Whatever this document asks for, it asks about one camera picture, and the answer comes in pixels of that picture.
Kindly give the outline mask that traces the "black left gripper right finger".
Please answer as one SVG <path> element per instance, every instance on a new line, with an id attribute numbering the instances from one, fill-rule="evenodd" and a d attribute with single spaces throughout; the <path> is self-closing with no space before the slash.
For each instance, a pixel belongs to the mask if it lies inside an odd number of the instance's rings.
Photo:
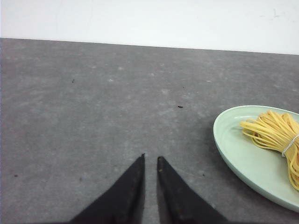
<path id="1" fill-rule="evenodd" d="M 163 157 L 157 158 L 157 203 L 161 224 L 227 224 Z"/>

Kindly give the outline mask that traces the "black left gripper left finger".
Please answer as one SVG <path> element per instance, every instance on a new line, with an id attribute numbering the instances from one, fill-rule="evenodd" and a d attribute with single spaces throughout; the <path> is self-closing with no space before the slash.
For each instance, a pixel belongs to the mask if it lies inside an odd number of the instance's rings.
<path id="1" fill-rule="evenodd" d="M 145 201 L 145 157 L 139 156 L 100 197 L 70 220 L 71 224 L 140 224 Z"/>

